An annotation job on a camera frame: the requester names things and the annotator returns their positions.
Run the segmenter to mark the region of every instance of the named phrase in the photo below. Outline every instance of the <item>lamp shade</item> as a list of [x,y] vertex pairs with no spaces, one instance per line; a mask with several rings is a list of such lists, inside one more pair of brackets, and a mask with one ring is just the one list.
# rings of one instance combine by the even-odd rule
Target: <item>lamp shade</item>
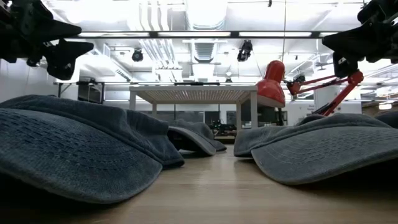
[[267,66],[266,75],[257,85],[257,102],[275,108],[285,107],[285,94],[280,86],[285,75],[285,65],[278,61],[272,61]]

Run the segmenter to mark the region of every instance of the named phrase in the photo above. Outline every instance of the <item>cap brim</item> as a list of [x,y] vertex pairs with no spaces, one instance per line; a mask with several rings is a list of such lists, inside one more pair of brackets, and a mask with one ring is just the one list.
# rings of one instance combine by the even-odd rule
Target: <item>cap brim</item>
[[188,129],[170,126],[169,131],[173,131],[181,134],[182,136],[185,136],[189,140],[193,141],[204,153],[210,156],[215,155],[218,151],[226,150],[226,147],[222,143],[211,139],[205,139],[201,135],[194,133],[193,131],[190,131]]
[[251,154],[263,173],[275,181],[307,184],[398,158],[398,130],[319,129],[253,149]]
[[88,203],[114,203],[147,188],[162,165],[73,119],[0,109],[0,172]]

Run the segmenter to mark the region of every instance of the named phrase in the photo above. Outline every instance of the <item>denim cap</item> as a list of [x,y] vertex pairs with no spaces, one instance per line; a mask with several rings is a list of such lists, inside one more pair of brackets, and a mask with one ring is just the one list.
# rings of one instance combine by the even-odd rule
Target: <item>denim cap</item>
[[214,140],[214,135],[203,122],[188,122],[182,119],[168,121],[170,141],[177,149],[202,152],[213,156],[216,152],[225,151],[226,146]]
[[0,172],[88,203],[114,203],[182,166],[168,125],[145,114],[53,96],[0,104]]
[[241,131],[234,155],[254,158],[282,184],[307,184],[397,158],[398,130],[363,114],[317,116],[291,127]]

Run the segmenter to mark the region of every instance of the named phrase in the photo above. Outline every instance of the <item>table top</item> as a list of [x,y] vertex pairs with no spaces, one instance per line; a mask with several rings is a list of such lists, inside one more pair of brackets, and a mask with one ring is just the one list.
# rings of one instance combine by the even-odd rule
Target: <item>table top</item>
[[387,183],[372,175],[364,182],[342,175],[288,187],[268,179],[252,159],[235,158],[232,146],[213,157],[184,156],[183,167],[163,171],[147,190],[117,205],[71,202],[28,188],[11,195],[2,189],[0,220],[6,222],[1,223],[398,223],[394,175]]
[[235,104],[248,99],[257,86],[131,86],[130,91],[157,104]]

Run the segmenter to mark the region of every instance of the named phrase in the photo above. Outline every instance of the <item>wooden surface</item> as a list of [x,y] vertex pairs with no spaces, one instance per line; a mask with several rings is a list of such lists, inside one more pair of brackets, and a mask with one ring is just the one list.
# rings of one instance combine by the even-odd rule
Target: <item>wooden surface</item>
[[213,157],[185,157],[182,168],[163,171],[143,193],[112,206],[3,189],[0,223],[398,223],[395,172],[395,180],[367,173],[288,187],[251,159],[235,158],[231,146]]

